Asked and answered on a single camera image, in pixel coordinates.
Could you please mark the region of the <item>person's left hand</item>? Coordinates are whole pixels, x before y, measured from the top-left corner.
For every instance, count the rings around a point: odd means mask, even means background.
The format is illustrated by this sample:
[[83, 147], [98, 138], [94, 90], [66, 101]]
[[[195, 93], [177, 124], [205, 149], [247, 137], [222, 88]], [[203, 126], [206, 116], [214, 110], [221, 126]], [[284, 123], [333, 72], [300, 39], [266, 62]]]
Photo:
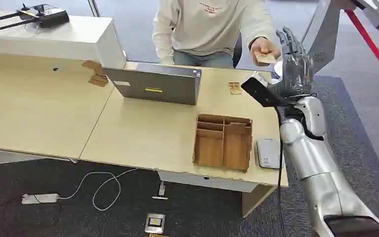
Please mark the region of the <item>person's left hand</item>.
[[253, 40], [249, 46], [250, 54], [254, 63], [257, 63], [256, 53], [272, 55], [275, 59], [281, 55], [280, 48], [264, 37]]

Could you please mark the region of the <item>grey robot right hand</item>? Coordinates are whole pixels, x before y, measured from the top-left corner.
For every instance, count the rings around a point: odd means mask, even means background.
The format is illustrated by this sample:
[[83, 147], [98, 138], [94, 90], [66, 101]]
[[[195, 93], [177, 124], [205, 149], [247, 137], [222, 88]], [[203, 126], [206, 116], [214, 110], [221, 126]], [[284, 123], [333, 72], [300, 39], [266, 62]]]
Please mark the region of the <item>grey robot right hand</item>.
[[309, 94], [314, 76], [311, 57], [289, 28], [284, 26], [276, 35], [281, 43], [282, 75], [269, 89], [280, 97]]

